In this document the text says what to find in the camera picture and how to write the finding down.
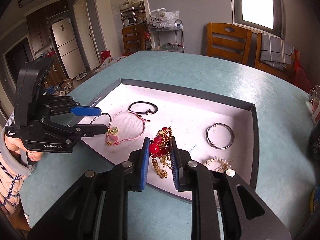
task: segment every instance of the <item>refrigerator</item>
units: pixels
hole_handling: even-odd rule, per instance
[[[70,18],[52,24],[54,39],[69,78],[75,78],[85,71]]]

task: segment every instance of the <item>chair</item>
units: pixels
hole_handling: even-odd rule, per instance
[[[124,52],[128,56],[133,54],[130,49],[145,50],[143,25],[132,25],[122,29]]]
[[[274,67],[271,67],[267,64],[264,64],[262,62],[260,62],[260,56],[261,56],[261,41],[262,41],[262,34],[258,33],[257,34],[257,51],[256,51],[256,59],[255,59],[255,63],[254,63],[254,68],[257,68],[259,70],[262,70],[264,72],[267,72],[273,76],[276,76],[278,78],[281,78],[287,82],[293,83],[293,79],[295,76],[295,72],[294,72],[294,68],[293,68],[293,62],[295,59],[298,59],[300,56],[300,53],[296,53],[297,56],[295,56],[295,54],[291,55],[291,59],[292,59],[292,64],[291,65],[287,65],[286,68],[284,68],[283,70],[279,70],[276,69]]]
[[[244,65],[247,64],[252,31],[227,23],[208,23],[207,31],[207,56],[218,56]],[[224,39],[212,36],[213,33],[223,34],[233,38]],[[239,39],[243,39],[244,42],[235,41]]]

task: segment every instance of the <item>pink braided bracelet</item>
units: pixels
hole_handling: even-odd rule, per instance
[[[137,114],[136,112],[132,112],[132,111],[129,111],[129,110],[123,110],[123,111],[120,111],[119,113],[116,113],[116,114],[111,118],[110,124],[112,123],[113,119],[114,119],[116,116],[118,116],[119,114],[124,113],[124,112],[129,112],[129,113],[131,113],[131,114],[134,114],[134,115],[136,115],[140,120],[142,120],[142,121],[143,121],[143,131],[142,131],[142,133],[141,133],[140,135],[138,135],[137,137],[123,139],[123,140],[121,140],[121,141],[116,141],[116,142],[114,142],[114,143],[108,142],[108,134],[109,134],[109,133],[107,133],[107,135],[106,135],[106,143],[107,143],[108,145],[118,145],[119,143],[124,142],[124,141],[132,141],[132,140],[138,139],[138,138],[141,137],[141,136],[144,134],[144,132],[146,131],[146,122],[150,122],[150,120],[146,120],[146,119],[144,119],[141,115]]]

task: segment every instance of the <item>sneaker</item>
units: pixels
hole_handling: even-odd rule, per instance
[[[83,74],[82,73],[76,76],[76,80],[80,80],[80,79],[83,79]]]

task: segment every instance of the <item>kitchen cabinet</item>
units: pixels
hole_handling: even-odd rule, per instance
[[[27,16],[29,36],[33,51],[50,45],[50,34],[45,8],[41,8]]]
[[[54,87],[66,79],[66,75],[62,70],[57,54],[52,55],[52,57],[54,58],[54,62],[47,77],[47,85],[45,87]]]
[[[51,3],[45,7],[45,12],[47,18],[50,18],[56,14],[67,11],[68,8],[68,0],[60,0],[54,3]]]

